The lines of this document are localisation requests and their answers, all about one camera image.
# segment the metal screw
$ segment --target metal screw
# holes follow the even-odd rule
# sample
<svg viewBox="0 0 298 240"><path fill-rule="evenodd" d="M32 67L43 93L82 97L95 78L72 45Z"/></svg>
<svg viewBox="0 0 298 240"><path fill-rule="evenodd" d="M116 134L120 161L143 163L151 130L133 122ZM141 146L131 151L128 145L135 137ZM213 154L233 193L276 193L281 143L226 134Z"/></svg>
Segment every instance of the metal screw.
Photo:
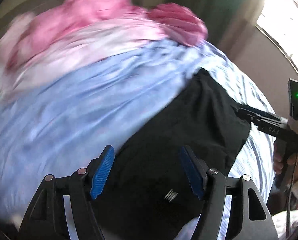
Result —
<svg viewBox="0 0 298 240"><path fill-rule="evenodd" d="M250 181L251 180L251 177L247 174L244 174L243 175L243 179L246 180L246 181Z"/></svg>
<svg viewBox="0 0 298 240"><path fill-rule="evenodd" d="M216 174L218 174L218 171L216 169L209 169L209 173L211 175L216 175Z"/></svg>
<svg viewBox="0 0 298 240"><path fill-rule="evenodd" d="M47 175L45 176L45 181L51 181L53 179L53 176L52 175Z"/></svg>
<svg viewBox="0 0 298 240"><path fill-rule="evenodd" d="M86 168L80 168L78 170L78 174L82 175L82 174L85 174L87 172L87 169Z"/></svg>

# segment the cable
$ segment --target cable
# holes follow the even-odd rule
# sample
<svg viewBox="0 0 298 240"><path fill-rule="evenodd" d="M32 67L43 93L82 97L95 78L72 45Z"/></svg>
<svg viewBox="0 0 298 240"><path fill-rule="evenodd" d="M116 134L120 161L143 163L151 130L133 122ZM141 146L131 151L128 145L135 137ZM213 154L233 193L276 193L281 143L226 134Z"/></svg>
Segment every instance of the cable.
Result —
<svg viewBox="0 0 298 240"><path fill-rule="evenodd" d="M297 165L297 157L298 157L298 153L296 154L293 175L291 177L290 187L289 187L289 191L288 191L287 213L286 213L286 239L290 236L290 231L291 231L291 226L290 226L290 205L291 205L291 203L290 202L291 202L291 190L294 185L294 176L295 176L295 170L296 170L296 165Z"/></svg>

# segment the human hand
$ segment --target human hand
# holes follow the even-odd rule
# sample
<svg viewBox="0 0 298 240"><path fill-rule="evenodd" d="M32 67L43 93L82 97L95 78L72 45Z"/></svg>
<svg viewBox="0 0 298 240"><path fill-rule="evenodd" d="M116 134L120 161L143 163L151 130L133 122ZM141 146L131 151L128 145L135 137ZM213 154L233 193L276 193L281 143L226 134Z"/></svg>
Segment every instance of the human hand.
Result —
<svg viewBox="0 0 298 240"><path fill-rule="evenodd" d="M276 141L274 141L274 171L275 171L276 174L280 174L284 164L282 163L282 158L281 158L280 153L277 152L277 143L276 143ZM296 160L296 153L291 155L288 158L287 164L288 165L294 165L295 160ZM298 156L297 156L297 164L296 164L295 174L294 174L294 181L296 182L297 180L298 180Z"/></svg>

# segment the blue gripper pad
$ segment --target blue gripper pad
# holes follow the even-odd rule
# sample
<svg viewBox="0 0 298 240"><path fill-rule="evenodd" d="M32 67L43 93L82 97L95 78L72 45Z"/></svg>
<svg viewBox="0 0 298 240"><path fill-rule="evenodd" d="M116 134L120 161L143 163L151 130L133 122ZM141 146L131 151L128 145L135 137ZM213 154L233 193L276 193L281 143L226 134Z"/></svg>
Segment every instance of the blue gripper pad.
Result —
<svg viewBox="0 0 298 240"><path fill-rule="evenodd" d="M198 196L199 200L202 200L204 195L203 180L185 147L180 149L179 158L189 180L192 192Z"/></svg>
<svg viewBox="0 0 298 240"><path fill-rule="evenodd" d="M98 169L92 177L92 186L90 190L90 195L92 199L96 199L98 195L101 194L104 189L105 183L107 181L109 172L114 161L114 149L112 146L109 147L105 153L105 157L102 159Z"/></svg>

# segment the pile of laundry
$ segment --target pile of laundry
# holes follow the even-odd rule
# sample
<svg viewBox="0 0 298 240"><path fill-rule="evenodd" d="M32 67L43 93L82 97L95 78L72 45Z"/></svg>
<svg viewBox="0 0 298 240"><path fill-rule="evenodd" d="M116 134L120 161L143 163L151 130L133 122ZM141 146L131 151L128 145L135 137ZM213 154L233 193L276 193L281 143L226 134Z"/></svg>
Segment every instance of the pile of laundry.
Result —
<svg viewBox="0 0 298 240"><path fill-rule="evenodd" d="M0 100L166 37L194 46L207 28L174 3L147 10L131 0L66 0L37 16L25 13L0 40Z"/></svg>

